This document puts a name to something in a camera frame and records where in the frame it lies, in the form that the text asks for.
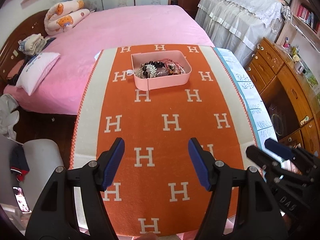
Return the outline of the smartphone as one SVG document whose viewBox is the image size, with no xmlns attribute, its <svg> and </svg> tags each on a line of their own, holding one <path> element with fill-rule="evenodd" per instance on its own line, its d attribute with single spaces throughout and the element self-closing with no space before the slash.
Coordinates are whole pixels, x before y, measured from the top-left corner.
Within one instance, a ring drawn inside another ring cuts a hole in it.
<svg viewBox="0 0 320 240">
<path fill-rule="evenodd" d="M 22 188 L 14 186 L 12 189 L 13 189 L 18 207 L 20 208 L 20 211 L 22 213 L 29 213 L 30 209 L 29 209 L 29 206 L 28 206 L 27 201 L 25 199 Z"/>
</svg>

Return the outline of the rolled bear pattern quilt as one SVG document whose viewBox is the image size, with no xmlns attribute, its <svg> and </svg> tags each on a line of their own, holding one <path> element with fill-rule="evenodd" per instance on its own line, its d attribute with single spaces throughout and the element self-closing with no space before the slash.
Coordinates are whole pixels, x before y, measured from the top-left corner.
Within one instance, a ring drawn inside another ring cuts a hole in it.
<svg viewBox="0 0 320 240">
<path fill-rule="evenodd" d="M 84 5 L 83 0 L 72 0 L 52 6 L 44 18 L 46 33 L 54 36 L 74 28 L 91 13 Z"/>
</svg>

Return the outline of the orange H pattern blanket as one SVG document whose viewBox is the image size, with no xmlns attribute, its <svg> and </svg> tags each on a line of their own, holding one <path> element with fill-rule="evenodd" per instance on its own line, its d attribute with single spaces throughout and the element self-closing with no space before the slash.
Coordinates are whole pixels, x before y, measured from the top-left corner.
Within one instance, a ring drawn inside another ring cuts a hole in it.
<svg viewBox="0 0 320 240">
<path fill-rule="evenodd" d="M 192 71 L 185 85 L 142 91 L 127 75 L 133 54 L 180 51 Z M 170 236 L 196 230 L 210 193 L 201 186 L 188 153 L 202 148 L 233 168 L 252 165 L 245 150 L 257 130 L 236 86 L 230 51 L 190 44 L 105 49 L 94 59 L 74 130 L 71 167 L 82 167 L 117 137 L 125 152 L 102 193 L 120 236 Z"/>
</svg>

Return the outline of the wooden desk with drawers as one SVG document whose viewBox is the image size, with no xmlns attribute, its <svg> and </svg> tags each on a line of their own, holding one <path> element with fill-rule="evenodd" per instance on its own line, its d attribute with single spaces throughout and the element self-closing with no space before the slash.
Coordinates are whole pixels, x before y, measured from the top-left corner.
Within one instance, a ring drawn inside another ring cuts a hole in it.
<svg viewBox="0 0 320 240">
<path fill-rule="evenodd" d="M 289 56 L 263 38 L 246 72 L 263 100 L 278 141 L 319 155 L 319 103 Z"/>
</svg>

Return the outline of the white crumpled clothes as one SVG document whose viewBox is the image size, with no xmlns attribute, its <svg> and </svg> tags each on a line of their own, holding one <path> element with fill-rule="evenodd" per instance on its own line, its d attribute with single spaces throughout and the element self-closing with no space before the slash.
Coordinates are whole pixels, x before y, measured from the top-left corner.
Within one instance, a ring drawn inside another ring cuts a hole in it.
<svg viewBox="0 0 320 240">
<path fill-rule="evenodd" d="M 14 131 L 14 126 L 18 123 L 20 118 L 19 111 L 17 110 L 19 104 L 10 94 L 1 95 L 0 100 L 1 134 L 15 140 L 16 132 Z"/>
</svg>

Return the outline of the folded beige clothes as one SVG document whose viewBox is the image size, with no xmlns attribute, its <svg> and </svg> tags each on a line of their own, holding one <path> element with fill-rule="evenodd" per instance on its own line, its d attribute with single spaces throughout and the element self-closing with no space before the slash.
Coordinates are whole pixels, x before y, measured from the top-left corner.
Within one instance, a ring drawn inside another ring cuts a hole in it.
<svg viewBox="0 0 320 240">
<path fill-rule="evenodd" d="M 18 42 L 18 50 L 25 55 L 34 56 L 43 50 L 46 43 L 47 40 L 41 34 L 32 34 Z"/>
</svg>

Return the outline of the light blue patterned tablecloth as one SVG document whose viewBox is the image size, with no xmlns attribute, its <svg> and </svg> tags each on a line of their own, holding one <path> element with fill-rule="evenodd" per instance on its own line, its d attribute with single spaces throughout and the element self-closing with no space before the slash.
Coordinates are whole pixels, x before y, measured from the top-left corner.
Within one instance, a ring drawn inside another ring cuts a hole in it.
<svg viewBox="0 0 320 240">
<path fill-rule="evenodd" d="M 254 135 L 257 140 L 257 146 L 272 158 L 283 163 L 284 161 L 281 157 L 265 148 L 264 143 L 266 139 L 271 138 L 276 141 L 277 137 L 271 118 L 255 85 L 253 84 L 253 81 L 230 50 L 215 48 L 214 51 L 217 52 L 219 59 L 221 59 L 223 64 L 225 64 L 227 71 L 231 75 L 236 88 L 244 100 Z"/>
</svg>

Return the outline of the pink bed sheet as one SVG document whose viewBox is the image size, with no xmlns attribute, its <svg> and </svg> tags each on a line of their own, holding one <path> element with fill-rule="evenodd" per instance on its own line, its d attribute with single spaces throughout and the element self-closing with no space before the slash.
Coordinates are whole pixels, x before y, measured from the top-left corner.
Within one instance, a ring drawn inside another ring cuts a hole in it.
<svg viewBox="0 0 320 240">
<path fill-rule="evenodd" d="M 76 115 L 95 55 L 103 49 L 153 44 L 212 46 L 206 32 L 177 5 L 144 5 L 93 12 L 46 48 L 60 58 L 32 95 L 7 85 L 27 111 Z"/>
</svg>

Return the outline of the dark wooden headboard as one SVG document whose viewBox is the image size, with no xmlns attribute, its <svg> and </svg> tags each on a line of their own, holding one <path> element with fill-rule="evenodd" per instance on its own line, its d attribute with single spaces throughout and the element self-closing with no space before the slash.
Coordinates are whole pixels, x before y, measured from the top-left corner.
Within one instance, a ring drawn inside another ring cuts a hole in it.
<svg viewBox="0 0 320 240">
<path fill-rule="evenodd" d="M 16 63 L 24 59 L 24 54 L 18 50 L 18 42 L 24 40 L 31 34 L 41 34 L 46 37 L 44 18 L 47 11 L 37 12 L 24 20 L 8 37 L 1 48 L 1 90 L 7 83 L 7 76 Z"/>
</svg>

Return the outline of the white lace covered furniture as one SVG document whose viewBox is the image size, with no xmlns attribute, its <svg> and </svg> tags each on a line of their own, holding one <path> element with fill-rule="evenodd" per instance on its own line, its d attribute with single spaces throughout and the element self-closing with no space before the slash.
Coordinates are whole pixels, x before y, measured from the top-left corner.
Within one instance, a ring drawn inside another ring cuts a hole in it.
<svg viewBox="0 0 320 240">
<path fill-rule="evenodd" d="M 263 38 L 277 40 L 288 11 L 278 0 L 200 0 L 195 21 L 245 67 Z"/>
</svg>

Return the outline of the pink jewelry tray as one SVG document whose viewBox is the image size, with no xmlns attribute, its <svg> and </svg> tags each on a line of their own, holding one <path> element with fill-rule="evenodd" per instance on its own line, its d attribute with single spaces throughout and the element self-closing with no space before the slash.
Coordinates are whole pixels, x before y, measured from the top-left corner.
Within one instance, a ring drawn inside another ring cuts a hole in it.
<svg viewBox="0 0 320 240">
<path fill-rule="evenodd" d="M 126 74 L 133 76 L 136 88 L 142 91 L 185 85 L 192 72 L 179 50 L 132 54 L 131 62 Z"/>
</svg>

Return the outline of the white pillow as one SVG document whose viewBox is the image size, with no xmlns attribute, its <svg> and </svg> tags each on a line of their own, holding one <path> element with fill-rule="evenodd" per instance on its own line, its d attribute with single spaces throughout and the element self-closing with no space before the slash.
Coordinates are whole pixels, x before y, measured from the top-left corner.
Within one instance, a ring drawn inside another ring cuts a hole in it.
<svg viewBox="0 0 320 240">
<path fill-rule="evenodd" d="M 31 96 L 59 58 L 59 53 L 39 53 L 39 55 L 32 58 L 25 65 L 15 86 L 17 88 L 23 88 L 23 90 Z"/>
</svg>

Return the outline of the bookshelf with books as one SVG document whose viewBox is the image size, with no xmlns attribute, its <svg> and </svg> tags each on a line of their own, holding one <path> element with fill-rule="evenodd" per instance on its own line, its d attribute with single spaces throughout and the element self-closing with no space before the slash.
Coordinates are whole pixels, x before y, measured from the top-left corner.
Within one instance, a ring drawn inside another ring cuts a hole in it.
<svg viewBox="0 0 320 240">
<path fill-rule="evenodd" d="M 285 22 L 276 44 L 282 46 L 287 41 L 293 45 L 295 37 L 300 35 L 319 53 L 319 17 L 309 0 L 291 0 L 290 12 L 290 19 Z"/>
</svg>

